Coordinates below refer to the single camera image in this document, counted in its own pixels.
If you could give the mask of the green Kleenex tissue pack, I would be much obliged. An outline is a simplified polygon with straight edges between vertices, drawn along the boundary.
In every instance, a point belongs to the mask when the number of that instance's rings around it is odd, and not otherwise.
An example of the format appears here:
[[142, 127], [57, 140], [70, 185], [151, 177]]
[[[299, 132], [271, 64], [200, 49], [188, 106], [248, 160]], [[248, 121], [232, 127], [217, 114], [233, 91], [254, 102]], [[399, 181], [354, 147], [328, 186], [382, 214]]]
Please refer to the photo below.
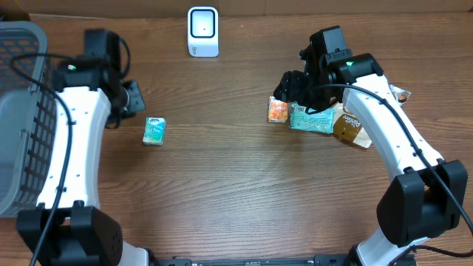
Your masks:
[[166, 119], [163, 117], [148, 117], [143, 134], [143, 143], [146, 145], [161, 146], [166, 134]]

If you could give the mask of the orange tissue packet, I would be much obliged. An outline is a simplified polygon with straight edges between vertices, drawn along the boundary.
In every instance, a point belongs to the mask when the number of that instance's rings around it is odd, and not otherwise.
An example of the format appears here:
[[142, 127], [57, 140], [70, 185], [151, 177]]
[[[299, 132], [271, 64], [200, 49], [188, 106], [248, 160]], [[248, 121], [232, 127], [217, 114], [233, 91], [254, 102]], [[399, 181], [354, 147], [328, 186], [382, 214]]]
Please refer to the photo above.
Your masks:
[[270, 96], [268, 100], [268, 122], [285, 123], [287, 121], [287, 103]]

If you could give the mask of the light green wipes packet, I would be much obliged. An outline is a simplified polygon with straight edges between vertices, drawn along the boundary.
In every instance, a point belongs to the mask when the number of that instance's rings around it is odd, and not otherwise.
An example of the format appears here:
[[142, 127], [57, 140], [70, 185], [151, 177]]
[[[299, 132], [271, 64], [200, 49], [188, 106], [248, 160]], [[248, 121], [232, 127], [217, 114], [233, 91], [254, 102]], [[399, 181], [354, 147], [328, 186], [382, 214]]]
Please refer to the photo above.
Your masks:
[[318, 113], [313, 113], [312, 109], [306, 113], [305, 110], [304, 106], [297, 103], [291, 104], [290, 129], [324, 134], [333, 133], [334, 109], [326, 109]]

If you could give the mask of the clear bagged bread pack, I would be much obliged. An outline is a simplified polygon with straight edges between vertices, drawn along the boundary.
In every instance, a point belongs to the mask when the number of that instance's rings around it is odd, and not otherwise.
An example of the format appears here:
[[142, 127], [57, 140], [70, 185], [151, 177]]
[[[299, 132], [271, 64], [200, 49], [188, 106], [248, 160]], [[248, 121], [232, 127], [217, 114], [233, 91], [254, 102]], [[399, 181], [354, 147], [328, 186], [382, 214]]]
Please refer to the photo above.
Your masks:
[[[393, 84], [389, 84], [389, 89], [399, 106], [402, 106], [411, 95], [410, 91], [396, 87]], [[365, 149], [369, 148], [372, 141], [355, 115], [344, 108], [342, 103], [337, 103], [333, 109], [336, 111], [333, 134], [346, 143], [352, 143]]]

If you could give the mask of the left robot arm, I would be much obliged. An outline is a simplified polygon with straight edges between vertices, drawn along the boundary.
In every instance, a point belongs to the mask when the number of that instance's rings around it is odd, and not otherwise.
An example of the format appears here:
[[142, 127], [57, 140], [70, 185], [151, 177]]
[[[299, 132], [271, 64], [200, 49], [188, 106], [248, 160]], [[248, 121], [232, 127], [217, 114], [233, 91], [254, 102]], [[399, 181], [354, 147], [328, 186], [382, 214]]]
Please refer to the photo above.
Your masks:
[[45, 184], [32, 210], [18, 214], [16, 229], [32, 251], [32, 265], [152, 265], [151, 251], [123, 239], [120, 225], [102, 212], [98, 166], [103, 132], [145, 108], [136, 81], [128, 80], [130, 53], [117, 33], [84, 33], [84, 53], [58, 56], [51, 84], [55, 138]]

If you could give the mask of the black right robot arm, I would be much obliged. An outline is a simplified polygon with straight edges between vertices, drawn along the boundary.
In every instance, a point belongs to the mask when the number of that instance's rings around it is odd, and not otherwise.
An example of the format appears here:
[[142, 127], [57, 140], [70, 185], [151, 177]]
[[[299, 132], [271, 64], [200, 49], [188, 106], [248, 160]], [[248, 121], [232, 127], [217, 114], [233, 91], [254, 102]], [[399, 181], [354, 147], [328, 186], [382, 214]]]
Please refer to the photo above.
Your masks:
[[317, 255], [315, 265], [413, 265], [428, 241], [468, 221], [468, 173], [447, 162], [400, 107], [384, 71], [369, 54], [354, 55], [340, 27], [319, 30], [300, 51], [303, 71], [286, 72], [274, 97], [316, 116], [341, 103], [364, 128], [389, 175], [376, 208], [378, 228], [345, 254]]

